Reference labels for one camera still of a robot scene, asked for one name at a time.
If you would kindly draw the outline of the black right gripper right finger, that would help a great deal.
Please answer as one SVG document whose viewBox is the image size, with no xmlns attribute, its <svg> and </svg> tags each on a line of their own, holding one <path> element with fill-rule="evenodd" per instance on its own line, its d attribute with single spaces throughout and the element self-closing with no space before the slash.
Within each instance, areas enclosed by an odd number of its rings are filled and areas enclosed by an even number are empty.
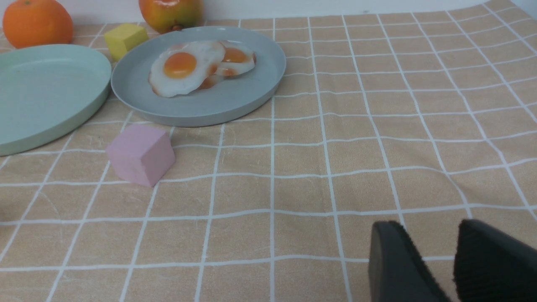
<svg viewBox="0 0 537 302">
<path fill-rule="evenodd" d="M 459 225 L 453 275 L 462 302 L 537 300 L 537 251 L 476 219 Z"/>
</svg>

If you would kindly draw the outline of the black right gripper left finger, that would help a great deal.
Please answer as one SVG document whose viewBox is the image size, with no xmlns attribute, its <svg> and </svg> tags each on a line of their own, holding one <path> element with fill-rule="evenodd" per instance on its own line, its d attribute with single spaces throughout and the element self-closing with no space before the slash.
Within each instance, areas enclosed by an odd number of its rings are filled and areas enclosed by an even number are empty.
<svg viewBox="0 0 537 302">
<path fill-rule="evenodd" d="M 396 221 L 373 223 L 368 277 L 372 302 L 451 301 Z"/>
</svg>

